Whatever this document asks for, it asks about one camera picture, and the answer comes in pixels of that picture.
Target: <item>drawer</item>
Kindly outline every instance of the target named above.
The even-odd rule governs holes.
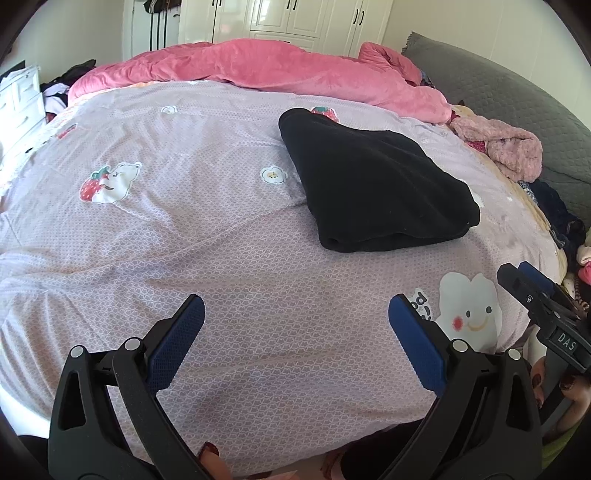
[[[45,106],[43,105],[43,96],[38,93],[37,96],[21,111],[12,114],[12,118],[7,127],[0,131],[0,144],[2,149],[8,151],[22,137],[24,137],[31,128],[45,119]]]
[[[39,94],[39,74],[37,69],[29,69],[12,84],[14,109],[19,111],[26,106],[35,95]]]
[[[5,153],[4,158],[14,158],[19,155],[25,155],[27,150],[32,147],[35,147],[37,144],[37,138],[39,135],[39,131],[41,128],[45,126],[45,119],[41,120],[37,124],[33,125],[24,137],[22,137],[16,144],[12,146],[12,148]]]
[[[8,86],[0,91],[0,118],[3,120],[14,113],[14,104],[12,103],[12,87]]]
[[[286,43],[291,43],[292,45],[303,48],[307,51],[318,51],[317,38],[290,35],[289,33],[269,33],[257,31],[251,31],[251,38],[258,38],[260,40],[279,40]]]

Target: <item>door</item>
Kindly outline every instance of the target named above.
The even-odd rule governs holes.
[[[322,53],[349,55],[357,23],[361,17],[362,0],[335,0],[328,7],[328,29]]]
[[[233,38],[248,38],[250,25],[246,21],[249,0],[217,0],[213,41],[220,43]]]
[[[294,0],[256,0],[251,30],[285,33]]]
[[[320,38],[329,0],[292,0],[292,3],[287,33]]]
[[[349,56],[357,58],[359,49],[364,42],[381,43],[392,10],[393,0],[363,0],[361,18],[357,21],[357,29]]]
[[[131,56],[135,57],[145,51],[158,50],[178,44],[180,25],[180,7],[171,8],[159,14],[147,13],[143,4],[134,2],[133,20],[131,24]]]
[[[218,0],[183,0],[179,43],[213,41],[217,2]]]

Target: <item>black folded cloth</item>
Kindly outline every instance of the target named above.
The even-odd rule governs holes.
[[[404,135],[355,130],[303,108],[283,113],[279,130],[327,249],[436,244],[480,221],[468,186]]]

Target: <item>dark clothing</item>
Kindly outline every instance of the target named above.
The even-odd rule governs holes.
[[[159,14],[170,8],[178,7],[181,0],[148,0],[144,3],[144,8],[149,14]]]
[[[546,182],[536,180],[527,185],[552,227],[550,233],[554,241],[566,254],[569,270],[578,272],[577,249],[583,245],[587,235],[583,221],[568,211],[558,192]]]
[[[356,442],[340,461],[345,480],[378,480],[406,447],[421,422],[403,423]]]
[[[468,186],[404,135],[355,130],[303,108],[281,115],[279,129],[327,249],[436,244],[480,221]]]
[[[63,83],[68,87],[74,85],[80,78],[86,75],[89,71],[96,67],[96,60],[88,60],[84,63],[80,63],[79,65],[74,65],[70,68],[64,75],[61,75],[57,78],[54,78],[49,83],[42,83],[41,84],[41,91],[44,92],[52,85],[56,83]]]

